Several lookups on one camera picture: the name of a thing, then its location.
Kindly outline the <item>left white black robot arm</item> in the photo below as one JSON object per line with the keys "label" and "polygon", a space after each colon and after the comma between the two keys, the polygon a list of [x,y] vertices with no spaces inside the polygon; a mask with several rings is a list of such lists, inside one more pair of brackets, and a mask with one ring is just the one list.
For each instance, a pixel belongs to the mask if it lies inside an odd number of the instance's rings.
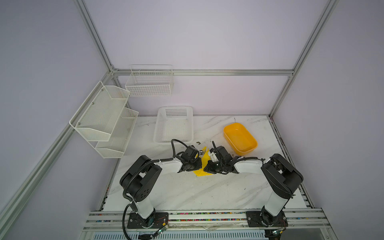
{"label": "left white black robot arm", "polygon": [[133,211],[142,219],[150,219],[155,208],[149,195],[160,175],[193,172],[201,168],[200,151],[194,146],[188,146],[185,151],[167,159],[152,160],[142,155],[120,179],[123,197],[130,201]]}

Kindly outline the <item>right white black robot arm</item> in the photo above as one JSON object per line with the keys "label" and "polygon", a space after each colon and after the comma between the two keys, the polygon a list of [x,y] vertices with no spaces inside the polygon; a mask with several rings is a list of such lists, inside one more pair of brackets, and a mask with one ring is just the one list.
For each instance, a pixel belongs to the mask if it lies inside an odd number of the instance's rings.
{"label": "right white black robot arm", "polygon": [[273,154],[269,159],[231,156],[220,146],[209,152],[210,160],[204,167],[209,174],[263,174],[272,188],[267,203],[256,218],[258,225],[271,227],[284,222],[283,209],[302,184],[303,175],[282,155]]}

